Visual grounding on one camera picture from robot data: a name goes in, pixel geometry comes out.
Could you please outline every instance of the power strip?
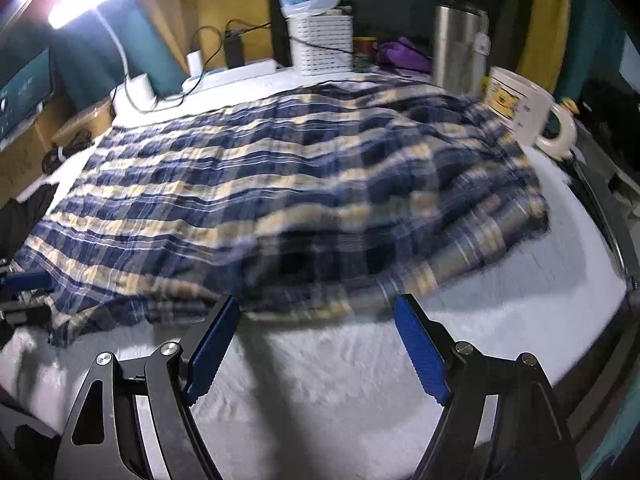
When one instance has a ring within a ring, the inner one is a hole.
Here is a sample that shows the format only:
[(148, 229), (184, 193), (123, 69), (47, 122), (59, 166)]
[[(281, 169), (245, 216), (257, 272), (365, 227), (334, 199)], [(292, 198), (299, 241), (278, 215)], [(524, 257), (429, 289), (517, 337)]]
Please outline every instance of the power strip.
[[(251, 79), (254, 77), (260, 77), (263, 75), (275, 74), (276, 62), (273, 59), (263, 59), (261, 61), (249, 62), (244, 66), (236, 68), (219, 68), (207, 72), (202, 81), (198, 85), (198, 88), (194, 92), (206, 90), (207, 88), (213, 88), (214, 86), (222, 86), (236, 81), (242, 81), (243, 79)], [(200, 76), (190, 77), (182, 83), (182, 91), (189, 92), (198, 82)]]

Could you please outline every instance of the white bed sheet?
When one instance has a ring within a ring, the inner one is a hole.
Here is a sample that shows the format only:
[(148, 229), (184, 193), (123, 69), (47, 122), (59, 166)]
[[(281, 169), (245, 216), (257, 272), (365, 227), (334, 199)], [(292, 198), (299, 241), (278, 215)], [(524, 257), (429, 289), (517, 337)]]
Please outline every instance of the white bed sheet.
[[(116, 118), (116, 124), (215, 109), (313, 79), (322, 78), (277, 73), (194, 94), (185, 109)], [(417, 299), (455, 339), (471, 341), (485, 354), (514, 358), (532, 352), (553, 383), (600, 334), (625, 284), (564, 174), (541, 153), (526, 152), (550, 205), (549, 232), (519, 245), (496, 266)], [(84, 164), (79, 161), (88, 158), (79, 155), (72, 170), (58, 175), (59, 190), (68, 186), (62, 196)], [(144, 322), (81, 337), (68, 349), (49, 346), (42, 331), (18, 330), (0, 356), (0, 384), (62, 432), (96, 355), (149, 355), (182, 330)], [(479, 440), (490, 434), (495, 405), (490, 401), (485, 411)], [(193, 413), (224, 478), (390, 480), (406, 478), (416, 467), (441, 408), (423, 393), (390, 320), (288, 330), (244, 320), (214, 386)], [(167, 478), (148, 420), (143, 426), (156, 478)]]

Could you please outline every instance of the mug handle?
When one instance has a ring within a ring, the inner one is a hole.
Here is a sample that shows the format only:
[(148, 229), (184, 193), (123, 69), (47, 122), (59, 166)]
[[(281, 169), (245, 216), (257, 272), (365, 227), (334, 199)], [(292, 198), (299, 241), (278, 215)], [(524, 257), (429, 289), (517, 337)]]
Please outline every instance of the mug handle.
[(571, 157), (570, 148), (575, 144), (578, 133), (575, 129), (574, 116), (558, 103), (551, 105), (551, 112), (558, 118), (560, 133), (555, 139), (539, 136), (536, 146), (548, 156), (558, 160)]

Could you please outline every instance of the purple cloth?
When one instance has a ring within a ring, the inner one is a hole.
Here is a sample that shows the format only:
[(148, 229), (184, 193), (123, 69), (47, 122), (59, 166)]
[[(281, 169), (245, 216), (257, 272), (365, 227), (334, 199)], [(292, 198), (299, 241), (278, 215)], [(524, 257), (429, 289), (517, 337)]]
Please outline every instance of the purple cloth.
[(392, 64), (398, 68), (431, 72), (431, 61), (415, 50), (414, 44), (407, 38), (383, 43), (378, 47), (376, 60), (380, 64)]

